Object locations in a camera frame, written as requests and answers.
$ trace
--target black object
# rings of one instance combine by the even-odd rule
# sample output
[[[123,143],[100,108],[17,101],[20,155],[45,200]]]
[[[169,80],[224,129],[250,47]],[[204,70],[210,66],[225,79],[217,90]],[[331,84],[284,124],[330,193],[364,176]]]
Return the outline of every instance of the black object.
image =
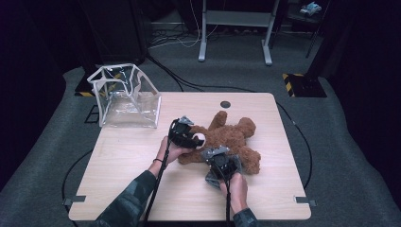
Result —
[[[138,0],[142,12],[150,19],[157,21],[174,10],[174,4],[169,0]]]
[[[283,78],[290,96],[327,97],[317,79],[308,79],[305,75],[299,74],[284,74]]]
[[[201,147],[204,140],[200,140],[197,136],[194,137],[195,133],[190,132],[189,125],[193,125],[193,123],[185,116],[173,120],[168,131],[168,139],[183,148]]]
[[[312,31],[311,43],[309,49],[307,50],[306,58],[309,57],[313,44],[316,42],[316,38],[318,37],[318,34],[321,31],[324,18],[330,7],[330,2],[331,0],[328,0],[325,6],[321,6],[322,10],[320,12],[314,13],[311,16],[300,12],[302,5],[305,4],[305,1],[301,1],[300,3],[288,3],[287,10],[284,13],[284,19],[289,22],[292,22],[293,24],[305,26],[306,28]],[[280,24],[276,26],[274,36],[270,40],[270,48],[273,48],[274,41],[277,37],[277,33],[279,32],[281,23],[283,22],[283,20],[278,20],[278,21],[280,22]]]
[[[230,181],[236,172],[236,165],[233,159],[227,154],[220,153],[207,160],[210,170],[218,180]]]
[[[79,0],[103,64],[140,64],[148,52],[150,23],[137,0]]]

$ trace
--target brown teddy bear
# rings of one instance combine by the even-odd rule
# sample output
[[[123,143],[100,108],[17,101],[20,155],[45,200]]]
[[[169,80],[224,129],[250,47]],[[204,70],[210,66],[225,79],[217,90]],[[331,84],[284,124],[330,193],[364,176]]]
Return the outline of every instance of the brown teddy bear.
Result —
[[[248,117],[242,117],[236,125],[225,125],[227,113],[218,112],[213,118],[209,128],[202,126],[191,126],[193,133],[202,133],[205,136],[205,144],[202,148],[196,149],[191,153],[185,153],[178,157],[181,164],[201,163],[204,160],[201,152],[206,148],[218,148],[225,146],[230,149],[227,155],[237,154],[243,170],[248,174],[259,173],[260,154],[259,152],[247,147],[246,139],[253,136],[256,126]]]

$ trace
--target table top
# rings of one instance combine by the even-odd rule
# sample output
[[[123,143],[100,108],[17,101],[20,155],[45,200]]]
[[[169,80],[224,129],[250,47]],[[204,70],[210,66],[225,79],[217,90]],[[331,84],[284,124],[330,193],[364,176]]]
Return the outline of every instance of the table top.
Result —
[[[230,102],[230,108],[220,106]],[[268,93],[162,93],[157,129],[102,128],[78,188],[69,218],[93,220],[145,169],[156,156],[171,122],[186,115],[207,128],[218,111],[228,114],[227,125],[247,116],[256,125],[248,147],[261,154],[260,173],[245,175],[248,205],[258,219],[307,219],[307,204],[283,123],[273,95]],[[164,172],[148,220],[225,220],[225,197],[204,178],[204,163],[171,163]]]

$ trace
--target wristband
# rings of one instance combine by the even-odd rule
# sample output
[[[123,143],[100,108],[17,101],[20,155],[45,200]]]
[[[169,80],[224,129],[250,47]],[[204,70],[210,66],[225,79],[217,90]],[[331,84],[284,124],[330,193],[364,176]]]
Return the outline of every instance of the wristband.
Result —
[[[154,163],[154,161],[159,161],[159,162],[163,162],[163,160],[160,160],[160,159],[153,159],[153,163]]]
[[[161,160],[161,159],[153,159],[153,163],[154,163],[154,161],[159,161],[159,162],[161,162],[162,163],[162,165],[163,165],[163,160]]]

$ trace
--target black sleeve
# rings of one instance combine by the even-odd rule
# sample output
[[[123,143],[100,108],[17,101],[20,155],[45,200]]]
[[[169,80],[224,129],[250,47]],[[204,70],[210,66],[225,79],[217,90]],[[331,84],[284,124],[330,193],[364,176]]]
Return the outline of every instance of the black sleeve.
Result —
[[[233,216],[235,227],[259,227],[259,222],[250,208],[246,208]]]
[[[114,199],[91,226],[137,226],[155,184],[156,178],[146,170]]]

